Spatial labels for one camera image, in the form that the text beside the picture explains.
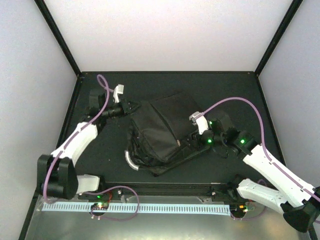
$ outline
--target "white ceiling panel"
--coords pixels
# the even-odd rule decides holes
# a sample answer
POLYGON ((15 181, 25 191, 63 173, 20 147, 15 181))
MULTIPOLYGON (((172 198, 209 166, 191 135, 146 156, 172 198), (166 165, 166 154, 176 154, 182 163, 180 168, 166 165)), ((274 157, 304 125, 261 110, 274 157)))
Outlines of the white ceiling panel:
POLYGON ((291 0, 46 0, 82 71, 254 71, 291 0))

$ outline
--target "white wall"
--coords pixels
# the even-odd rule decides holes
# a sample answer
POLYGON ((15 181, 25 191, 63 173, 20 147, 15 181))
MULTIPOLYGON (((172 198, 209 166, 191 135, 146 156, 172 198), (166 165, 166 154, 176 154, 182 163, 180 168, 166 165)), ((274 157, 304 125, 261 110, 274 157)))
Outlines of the white wall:
MULTIPOLYGON (((320 186, 320 1, 303 1, 260 80, 288 167, 320 186)), ((320 236, 320 226, 315 224, 320 236)))
POLYGON ((18 239, 76 76, 33 0, 0 7, 0 239, 18 239))
POLYGON ((254 71, 292 0, 46 0, 82 71, 254 71))

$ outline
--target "black mat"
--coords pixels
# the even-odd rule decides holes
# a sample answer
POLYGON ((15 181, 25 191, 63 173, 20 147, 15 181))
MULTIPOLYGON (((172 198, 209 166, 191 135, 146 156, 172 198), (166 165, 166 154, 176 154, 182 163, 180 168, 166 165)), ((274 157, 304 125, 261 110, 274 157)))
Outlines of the black mat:
MULTIPOLYGON (((89 91, 100 88, 97 73, 86 73, 76 102, 69 133, 73 132, 89 104, 89 91)), ((257 77, 253 72, 105 72, 110 88, 123 84, 128 100, 149 100, 177 90, 189 92, 205 110, 219 100, 243 97, 250 100, 260 111, 264 121, 265 142, 269 151, 278 159, 280 152, 268 115, 257 77)), ((258 118, 249 105, 241 101, 226 102, 219 107, 229 114, 239 130, 247 130, 258 142, 261 133, 258 118)), ((102 175, 110 183, 226 183, 235 174, 257 181, 262 176, 236 158, 223 159, 213 152, 191 160, 159 177, 147 171, 132 170, 125 158, 129 117, 112 119, 102 133, 87 147, 76 164, 77 174, 102 175)))

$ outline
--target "metal floor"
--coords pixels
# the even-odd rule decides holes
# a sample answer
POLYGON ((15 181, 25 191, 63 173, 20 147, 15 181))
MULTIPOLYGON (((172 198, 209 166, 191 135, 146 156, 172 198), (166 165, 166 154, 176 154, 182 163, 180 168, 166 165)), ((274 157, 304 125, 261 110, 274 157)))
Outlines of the metal floor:
MULTIPOLYGON (((141 197, 142 203, 199 204, 195 197, 141 197)), ((248 217, 259 214, 258 206, 248 217)), ((129 213, 109 213, 125 218, 129 213)), ((268 209, 255 220, 223 215, 141 213, 127 222, 91 219, 86 212, 35 211, 26 240, 309 240, 268 209)))

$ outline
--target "black frame edge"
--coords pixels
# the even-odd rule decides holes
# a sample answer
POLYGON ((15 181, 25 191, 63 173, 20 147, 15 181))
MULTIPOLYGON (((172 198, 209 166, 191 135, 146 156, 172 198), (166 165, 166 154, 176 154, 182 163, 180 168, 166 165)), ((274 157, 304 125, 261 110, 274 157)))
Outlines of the black frame edge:
POLYGON ((311 240, 318 240, 318 236, 316 234, 316 230, 314 226, 309 228, 308 233, 311 240))
POLYGON ((243 73, 254 73, 252 70, 248 71, 201 71, 201 70, 190 70, 190 71, 179 71, 179 70, 173 70, 173 71, 83 71, 82 75, 88 75, 88 74, 243 74, 243 73))
POLYGON ((82 75, 78 76, 74 85, 74 89, 71 95, 71 99, 65 114, 65 118, 61 127, 61 132, 56 144, 56 147, 60 147, 60 145, 67 139, 67 133, 68 133, 68 129, 69 129, 69 125, 70 125, 70 120, 76 105, 76 102, 78 100, 79 97, 79 93, 80 93, 80 89, 82 86, 82 82, 83 82, 84 77, 82 75))
POLYGON ((264 91, 262 89, 262 86, 261 86, 261 83, 260 83, 260 79, 258 76, 255 76, 256 77, 256 83, 258 85, 258 88, 259 88, 259 92, 260 92, 260 95, 261 95, 261 99, 263 101, 263 106, 265 107, 265 111, 267 113, 267 118, 268 118, 268 121, 270 122, 270 125, 271 125, 271 129, 272 129, 272 135, 274 136, 274 140, 276 142, 276 147, 278 148, 279 150, 279 154, 280 154, 280 159, 279 161, 286 166, 286 162, 285 162, 285 158, 284 158, 284 155, 282 153, 282 150, 281 150, 281 147, 280 147, 280 144, 279 144, 279 140, 278 140, 278 137, 277 137, 277 134, 276 134, 276 129, 275 129, 275 125, 272 121, 272 118, 271 118, 271 115, 270 115, 270 111, 269 111, 269 108, 268 108, 268 105, 267 105, 267 101, 266 101, 266 98, 265 98, 265 94, 264 94, 264 91))
POLYGON ((78 67, 74 57, 72 56, 65 39, 63 38, 54 18, 52 17, 46 3, 44 0, 34 0, 35 4, 38 6, 42 16, 44 17, 46 23, 48 24, 51 32, 53 33, 56 41, 58 42, 60 48, 62 49, 66 59, 71 65, 75 75, 78 77, 81 75, 80 68, 78 67))
POLYGON ((22 229, 21 229, 21 232, 20 232, 20 235, 19 235, 19 240, 24 240, 26 238, 26 236, 27 236, 27 232, 28 232, 28 229, 29 229, 31 218, 34 215, 34 211, 35 211, 35 207, 36 207, 36 204, 37 204, 38 196, 39 196, 39 194, 37 192, 34 192, 33 197, 31 199, 31 202, 30 202, 30 206, 29 206, 28 212, 26 213, 26 216, 25 216, 25 219, 24 219, 24 222, 23 222, 23 225, 22 225, 22 229))
POLYGON ((299 9, 301 3, 303 0, 293 0, 291 5, 289 6, 287 12, 285 13, 278 29, 276 30, 271 42, 269 43, 269 46, 267 47, 265 53, 263 54, 263 57, 261 58, 258 66, 256 67, 256 70, 254 73, 257 77, 261 74, 262 70, 266 66, 269 58, 271 57, 272 53, 274 52, 275 48, 277 47, 281 37, 285 33, 287 27, 289 26, 291 20, 295 16, 297 10, 299 9))

